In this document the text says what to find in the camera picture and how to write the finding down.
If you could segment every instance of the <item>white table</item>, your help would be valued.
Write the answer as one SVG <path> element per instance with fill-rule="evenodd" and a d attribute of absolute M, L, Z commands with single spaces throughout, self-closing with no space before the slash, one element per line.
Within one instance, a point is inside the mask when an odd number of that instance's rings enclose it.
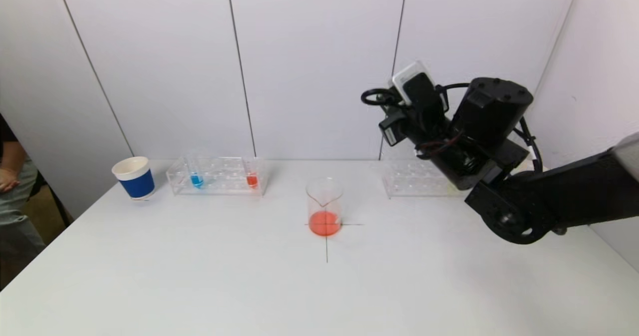
<path fill-rule="evenodd" d="M 637 335 L 639 274 L 587 227 L 527 246 L 463 199 L 386 197 L 365 161 L 276 163 L 262 199 L 116 185 L 0 293 L 0 335 Z M 304 186 L 345 186 L 313 235 Z"/>

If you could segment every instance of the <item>paper cup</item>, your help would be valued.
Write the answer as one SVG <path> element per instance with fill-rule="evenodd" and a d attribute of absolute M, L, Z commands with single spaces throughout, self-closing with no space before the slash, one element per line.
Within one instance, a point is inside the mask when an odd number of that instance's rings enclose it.
<path fill-rule="evenodd" d="M 111 172 L 116 175 L 131 199 L 146 199 L 155 191 L 149 159 L 144 156 L 124 159 L 114 165 Z"/>

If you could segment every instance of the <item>test tube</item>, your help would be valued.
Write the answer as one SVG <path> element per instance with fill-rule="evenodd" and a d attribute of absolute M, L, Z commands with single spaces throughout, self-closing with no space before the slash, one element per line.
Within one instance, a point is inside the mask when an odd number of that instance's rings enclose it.
<path fill-rule="evenodd" d="M 193 155 L 187 156 L 187 168 L 189 169 L 189 176 L 191 179 L 191 183 L 198 189 L 201 189 L 204 185 L 204 179 L 202 177 L 202 173 L 200 172 L 198 165 L 198 158 Z"/>
<path fill-rule="evenodd" d="M 254 158 L 242 158 L 244 172 L 246 173 L 246 183 L 251 189 L 257 189 L 260 185 L 258 180 L 258 168 Z"/>

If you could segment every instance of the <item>blue liquid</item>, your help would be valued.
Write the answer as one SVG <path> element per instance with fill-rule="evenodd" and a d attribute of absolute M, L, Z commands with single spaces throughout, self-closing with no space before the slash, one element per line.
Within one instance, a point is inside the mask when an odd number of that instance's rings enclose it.
<path fill-rule="evenodd" d="M 195 186 L 196 188 L 201 189 L 202 185 L 204 184 L 204 179 L 199 177 L 198 174 L 191 175 L 191 183 L 193 183 L 193 186 Z"/>

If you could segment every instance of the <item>orange liquid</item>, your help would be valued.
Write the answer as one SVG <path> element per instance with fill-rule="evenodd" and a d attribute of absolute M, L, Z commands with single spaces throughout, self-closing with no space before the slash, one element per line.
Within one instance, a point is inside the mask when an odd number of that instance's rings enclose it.
<path fill-rule="evenodd" d="M 331 236 L 339 231 L 341 226 L 337 222 L 337 215 L 330 211 L 317 211 L 309 219 L 311 231 L 320 236 Z"/>
<path fill-rule="evenodd" d="M 256 174 L 249 174 L 246 176 L 246 183 L 253 189 L 258 188 L 258 176 Z"/>

